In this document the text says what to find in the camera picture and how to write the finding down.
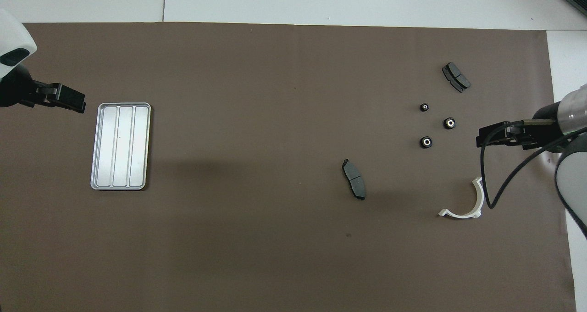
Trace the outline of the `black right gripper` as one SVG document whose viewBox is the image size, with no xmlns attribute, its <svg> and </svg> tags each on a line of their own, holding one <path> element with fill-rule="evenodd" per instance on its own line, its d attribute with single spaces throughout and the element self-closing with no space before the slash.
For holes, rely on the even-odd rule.
<svg viewBox="0 0 587 312">
<path fill-rule="evenodd" d="M 562 101 L 547 105 L 537 110 L 534 119 L 550 119 L 554 123 L 546 126 L 539 126 L 537 138 L 527 132 L 526 126 L 511 122 L 497 122 L 478 129 L 476 136 L 476 147 L 483 145 L 504 145 L 509 141 L 509 146 L 520 147 L 523 150 L 537 148 L 537 142 L 543 147 L 554 140 L 568 134 L 567 130 L 567 107 Z"/>
</svg>

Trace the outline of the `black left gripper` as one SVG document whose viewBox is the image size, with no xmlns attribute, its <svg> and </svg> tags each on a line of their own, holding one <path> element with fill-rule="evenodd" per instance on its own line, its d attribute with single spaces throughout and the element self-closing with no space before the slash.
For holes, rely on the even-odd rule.
<svg viewBox="0 0 587 312">
<path fill-rule="evenodd" d="M 36 83 L 23 65 L 15 66 L 0 82 L 0 106 L 21 104 L 30 108 L 37 105 L 59 105 L 62 108 L 85 113 L 86 95 L 64 84 Z"/>
</svg>

